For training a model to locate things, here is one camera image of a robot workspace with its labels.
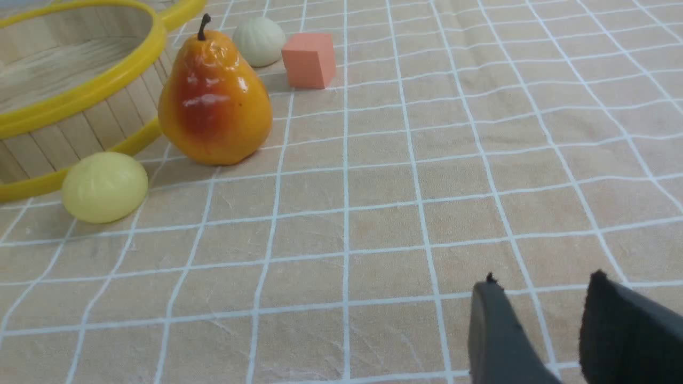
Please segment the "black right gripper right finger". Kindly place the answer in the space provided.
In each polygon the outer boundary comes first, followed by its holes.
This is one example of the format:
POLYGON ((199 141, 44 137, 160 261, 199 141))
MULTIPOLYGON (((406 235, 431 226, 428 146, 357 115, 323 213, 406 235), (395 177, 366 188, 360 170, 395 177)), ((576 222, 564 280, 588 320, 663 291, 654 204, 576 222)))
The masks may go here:
POLYGON ((579 365, 588 383, 681 383, 681 315, 597 270, 585 297, 579 365))

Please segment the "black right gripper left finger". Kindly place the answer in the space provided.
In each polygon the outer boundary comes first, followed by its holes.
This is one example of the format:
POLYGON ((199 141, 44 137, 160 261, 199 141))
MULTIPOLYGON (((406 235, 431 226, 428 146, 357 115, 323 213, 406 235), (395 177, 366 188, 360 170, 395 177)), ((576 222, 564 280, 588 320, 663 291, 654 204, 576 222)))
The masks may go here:
POLYGON ((539 359, 492 273, 472 289, 468 328, 471 383, 560 383, 539 359))

